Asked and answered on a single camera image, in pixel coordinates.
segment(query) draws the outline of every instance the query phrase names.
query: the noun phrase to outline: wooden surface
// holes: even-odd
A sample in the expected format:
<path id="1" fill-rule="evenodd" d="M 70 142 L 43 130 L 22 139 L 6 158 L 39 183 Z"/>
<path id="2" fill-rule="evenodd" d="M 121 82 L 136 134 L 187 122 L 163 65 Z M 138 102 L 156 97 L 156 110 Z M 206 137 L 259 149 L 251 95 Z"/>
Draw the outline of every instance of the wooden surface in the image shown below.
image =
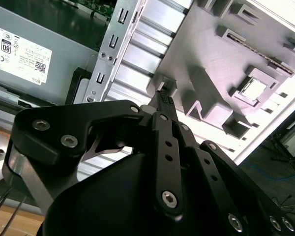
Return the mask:
<path id="1" fill-rule="evenodd" d="M 0 209 L 0 233 L 15 209 L 2 206 Z M 5 236 L 35 236 L 44 217 L 33 213 L 18 211 Z"/>

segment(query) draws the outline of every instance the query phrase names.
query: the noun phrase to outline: blue cable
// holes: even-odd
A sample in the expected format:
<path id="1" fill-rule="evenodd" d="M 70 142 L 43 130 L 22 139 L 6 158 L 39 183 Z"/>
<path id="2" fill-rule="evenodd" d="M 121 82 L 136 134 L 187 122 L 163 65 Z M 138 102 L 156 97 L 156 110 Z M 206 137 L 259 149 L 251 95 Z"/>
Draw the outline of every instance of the blue cable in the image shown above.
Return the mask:
<path id="1" fill-rule="evenodd" d="M 271 176 L 269 176 L 266 172 L 264 172 L 263 170 L 259 169 L 257 166 L 255 165 L 247 165 L 248 167 L 252 168 L 252 169 L 255 169 L 256 171 L 260 172 L 264 177 L 270 179 L 270 180 L 273 180 L 273 181 L 285 181 L 285 180 L 289 180 L 289 179 L 292 179 L 295 177 L 295 175 L 293 176 L 289 176 L 289 177 L 286 177 L 286 178 L 272 178 Z"/>

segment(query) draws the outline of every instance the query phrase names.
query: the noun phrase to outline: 3d-printed part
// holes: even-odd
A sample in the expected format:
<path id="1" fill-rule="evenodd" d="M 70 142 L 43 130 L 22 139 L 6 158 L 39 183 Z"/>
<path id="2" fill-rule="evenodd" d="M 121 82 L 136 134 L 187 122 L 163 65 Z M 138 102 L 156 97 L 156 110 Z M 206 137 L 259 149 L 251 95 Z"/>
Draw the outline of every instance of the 3d-printed part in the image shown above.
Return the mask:
<path id="1" fill-rule="evenodd" d="M 239 92 L 239 94 L 251 99 L 252 101 L 255 101 L 264 92 L 266 87 L 267 85 L 265 85 L 264 83 L 255 78 L 251 78 L 251 80 Z"/>
<path id="2" fill-rule="evenodd" d="M 232 13 L 253 26 L 257 25 L 258 21 L 261 19 L 257 11 L 245 4 L 235 4 Z"/>
<path id="3" fill-rule="evenodd" d="M 222 98 L 203 68 L 197 68 L 190 76 L 190 80 L 195 90 L 196 100 L 189 103 L 189 105 L 192 105 L 187 109 L 187 115 L 193 115 L 192 110 L 196 108 L 200 119 L 221 127 L 233 113 L 232 108 Z"/>
<path id="4" fill-rule="evenodd" d="M 241 139 L 246 132 L 250 129 L 246 125 L 242 125 L 242 123 L 237 122 L 234 116 L 231 116 L 225 124 L 223 124 L 223 129 L 225 133 L 232 135 L 235 138 Z"/>
<path id="5" fill-rule="evenodd" d="M 249 67 L 246 74 L 240 86 L 230 91 L 230 96 L 259 108 L 275 92 L 279 81 L 255 67 Z"/>
<path id="6" fill-rule="evenodd" d="M 153 94 L 157 90 L 166 90 L 168 96 L 173 97 L 177 92 L 176 80 L 164 75 L 157 75 L 154 80 L 150 80 L 147 86 L 147 92 Z"/>
<path id="7" fill-rule="evenodd" d="M 216 28 L 216 34 L 220 36 L 221 38 L 225 39 L 229 43 L 233 44 L 234 46 L 241 46 L 239 43 L 235 42 L 231 38 L 228 37 L 229 34 L 235 36 L 236 38 L 240 39 L 242 42 L 245 42 L 246 39 L 244 37 L 241 37 L 238 33 L 235 33 L 234 31 L 226 28 L 225 26 L 218 26 Z"/>
<path id="8" fill-rule="evenodd" d="M 285 75 L 288 77 L 292 77 L 295 74 L 295 70 L 287 65 L 285 62 L 279 61 L 277 59 L 275 59 L 275 61 L 281 66 L 277 66 L 276 64 L 269 62 L 269 64 L 267 65 L 269 69 L 275 71 L 276 73 L 279 73 L 280 75 Z M 286 72 L 286 70 L 283 70 L 282 67 L 289 69 L 293 74 Z"/>
<path id="9" fill-rule="evenodd" d="M 207 12 L 223 18 L 230 9 L 234 0 L 204 0 L 200 6 Z"/>

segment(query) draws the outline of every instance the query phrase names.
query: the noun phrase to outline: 80 plus logo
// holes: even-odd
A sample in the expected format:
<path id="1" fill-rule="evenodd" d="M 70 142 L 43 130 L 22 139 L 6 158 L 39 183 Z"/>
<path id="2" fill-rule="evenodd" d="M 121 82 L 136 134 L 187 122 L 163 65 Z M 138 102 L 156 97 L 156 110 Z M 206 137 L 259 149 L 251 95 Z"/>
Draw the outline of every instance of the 80 plus logo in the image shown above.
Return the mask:
<path id="1" fill-rule="evenodd" d="M 11 43 L 5 39 L 2 40 L 1 50 L 5 53 L 11 53 Z"/>

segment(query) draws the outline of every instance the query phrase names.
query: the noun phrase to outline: floor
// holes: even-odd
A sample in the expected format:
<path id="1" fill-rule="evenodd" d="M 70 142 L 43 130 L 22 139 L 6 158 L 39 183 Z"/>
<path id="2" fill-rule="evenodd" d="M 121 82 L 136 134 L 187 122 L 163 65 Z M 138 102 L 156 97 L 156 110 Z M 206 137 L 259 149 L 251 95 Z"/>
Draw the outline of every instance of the floor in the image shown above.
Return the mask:
<path id="1" fill-rule="evenodd" d="M 295 222 L 295 171 L 288 163 L 274 158 L 280 156 L 259 146 L 241 168 Z"/>

